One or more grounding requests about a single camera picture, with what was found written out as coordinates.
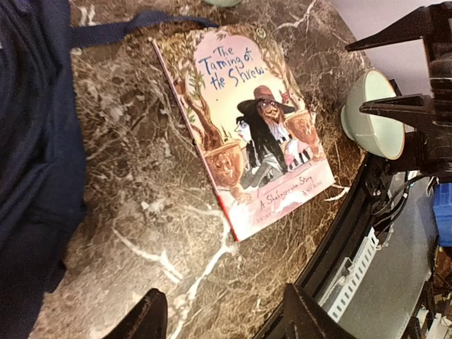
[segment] book cover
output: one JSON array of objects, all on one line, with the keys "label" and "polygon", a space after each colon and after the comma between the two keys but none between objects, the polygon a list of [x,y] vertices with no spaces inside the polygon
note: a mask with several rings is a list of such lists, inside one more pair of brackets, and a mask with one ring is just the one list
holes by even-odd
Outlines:
[{"label": "book cover", "polygon": [[254,25],[154,41],[237,241],[334,182],[278,44]]}]

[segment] marble table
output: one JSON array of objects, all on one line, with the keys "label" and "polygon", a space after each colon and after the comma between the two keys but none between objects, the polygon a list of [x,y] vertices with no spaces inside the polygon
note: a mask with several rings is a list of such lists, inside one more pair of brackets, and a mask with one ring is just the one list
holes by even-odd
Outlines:
[{"label": "marble table", "polygon": [[201,0],[72,0],[71,8],[73,25],[128,20],[142,9],[261,24],[316,113],[336,186],[234,242],[151,44],[196,25],[146,28],[121,44],[75,49],[90,212],[31,338],[101,338],[152,287],[168,298],[168,338],[252,337],[322,241],[362,163],[339,113],[369,62],[344,50],[353,36],[324,0],[248,0],[229,9]]}]

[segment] blue strap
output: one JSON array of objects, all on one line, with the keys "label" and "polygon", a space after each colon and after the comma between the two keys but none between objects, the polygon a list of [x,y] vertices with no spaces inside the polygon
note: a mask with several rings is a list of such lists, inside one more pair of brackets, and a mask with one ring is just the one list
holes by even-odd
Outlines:
[{"label": "blue strap", "polygon": [[104,25],[72,27],[72,44],[75,47],[91,47],[99,44],[120,42],[136,28],[153,26],[159,23],[193,21],[204,27],[218,27],[216,23],[195,16],[169,16],[160,11],[144,11],[125,23],[106,23]]}]

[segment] gray floor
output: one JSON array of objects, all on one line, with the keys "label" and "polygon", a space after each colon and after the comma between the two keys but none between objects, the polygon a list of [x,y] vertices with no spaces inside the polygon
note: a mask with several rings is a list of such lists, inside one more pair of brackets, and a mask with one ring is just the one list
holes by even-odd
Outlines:
[{"label": "gray floor", "polygon": [[[392,183],[403,182],[398,175]],[[339,324],[358,339],[400,338],[414,311],[424,281],[429,277],[428,250],[436,228],[428,179],[417,182],[399,219],[389,246],[372,261]]]}]

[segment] dark blue fabric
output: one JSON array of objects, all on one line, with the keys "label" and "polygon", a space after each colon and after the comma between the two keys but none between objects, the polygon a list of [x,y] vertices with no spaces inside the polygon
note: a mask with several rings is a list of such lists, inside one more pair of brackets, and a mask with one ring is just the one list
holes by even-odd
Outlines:
[{"label": "dark blue fabric", "polygon": [[214,25],[146,12],[129,23],[71,28],[67,0],[0,1],[0,338],[28,337],[86,212],[70,48],[185,19]]}]

